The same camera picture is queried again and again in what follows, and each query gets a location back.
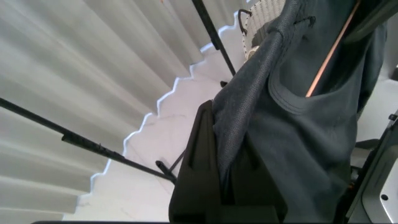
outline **black fabric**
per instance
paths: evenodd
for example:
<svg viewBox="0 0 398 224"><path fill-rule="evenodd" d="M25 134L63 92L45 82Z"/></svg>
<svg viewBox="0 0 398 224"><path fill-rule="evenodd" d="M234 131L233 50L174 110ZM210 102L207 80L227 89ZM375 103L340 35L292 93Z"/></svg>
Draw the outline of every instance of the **black fabric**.
<svg viewBox="0 0 398 224"><path fill-rule="evenodd" d="M375 2L362 1L348 31ZM287 202L286 222L332 222L348 186L356 115L380 71L385 25L339 44L314 95L305 94L354 4L287 0L259 49L213 102L222 186L248 134Z"/></svg>

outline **floor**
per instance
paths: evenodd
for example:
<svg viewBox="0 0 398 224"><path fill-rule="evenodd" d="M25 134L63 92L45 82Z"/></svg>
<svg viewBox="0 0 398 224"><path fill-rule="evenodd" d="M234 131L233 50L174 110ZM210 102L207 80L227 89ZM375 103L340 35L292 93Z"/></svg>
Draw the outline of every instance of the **floor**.
<svg viewBox="0 0 398 224"><path fill-rule="evenodd" d="M220 29L221 40L235 70L244 62L237 23ZM156 160L170 166L182 153L190 135L197 108L220 90L220 81L231 74L219 51L209 44L202 48L205 60L192 65L192 77L177 80L175 88L159 105L159 114L145 118L137 133L126 141L125 156L158 170ZM358 123L358 140L381 136L387 117L398 109L398 82L381 80ZM363 158L354 158L357 164ZM167 222L173 185L164 179L111 162L105 175L94 179L92 193L80 197L75 214L64 220L115 220Z"/></svg>

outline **black basket handle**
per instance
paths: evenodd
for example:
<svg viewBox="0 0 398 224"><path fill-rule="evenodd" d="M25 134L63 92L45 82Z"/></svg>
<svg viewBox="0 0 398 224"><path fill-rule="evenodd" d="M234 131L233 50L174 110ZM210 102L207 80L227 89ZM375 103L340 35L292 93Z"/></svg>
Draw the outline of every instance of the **black basket handle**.
<svg viewBox="0 0 398 224"><path fill-rule="evenodd" d="M241 28L241 32L244 33L244 35L247 35L247 34L248 34L248 30L245 29L245 28L243 28L243 25L242 25L241 12L244 12L244 13L246 13L246 14L249 14L249 16L252 15L252 12L251 12L251 11L247 11L247 10L245 10L245 9L240 9L240 10L238 11L239 27Z"/></svg>

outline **white woven basket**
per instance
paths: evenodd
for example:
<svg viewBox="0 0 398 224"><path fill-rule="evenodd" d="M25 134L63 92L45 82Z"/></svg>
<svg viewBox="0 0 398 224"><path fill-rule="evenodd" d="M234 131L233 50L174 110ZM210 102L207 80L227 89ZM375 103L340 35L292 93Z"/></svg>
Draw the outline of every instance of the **white woven basket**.
<svg viewBox="0 0 398 224"><path fill-rule="evenodd" d="M260 43L266 38L267 26L282 12L285 0L260 0L249 11L238 11L239 26L242 31L242 43L244 56L247 59L257 50ZM241 21L241 13L247 14L244 24Z"/></svg>

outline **curtain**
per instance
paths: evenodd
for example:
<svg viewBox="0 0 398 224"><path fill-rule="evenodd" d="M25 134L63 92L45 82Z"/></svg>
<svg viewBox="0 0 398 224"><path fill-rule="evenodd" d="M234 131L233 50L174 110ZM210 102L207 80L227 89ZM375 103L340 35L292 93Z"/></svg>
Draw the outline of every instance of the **curtain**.
<svg viewBox="0 0 398 224"><path fill-rule="evenodd" d="M217 29L246 0L204 0ZM210 43L191 1L1 0L0 96L123 153ZM73 213L107 158L0 108L0 220Z"/></svg>

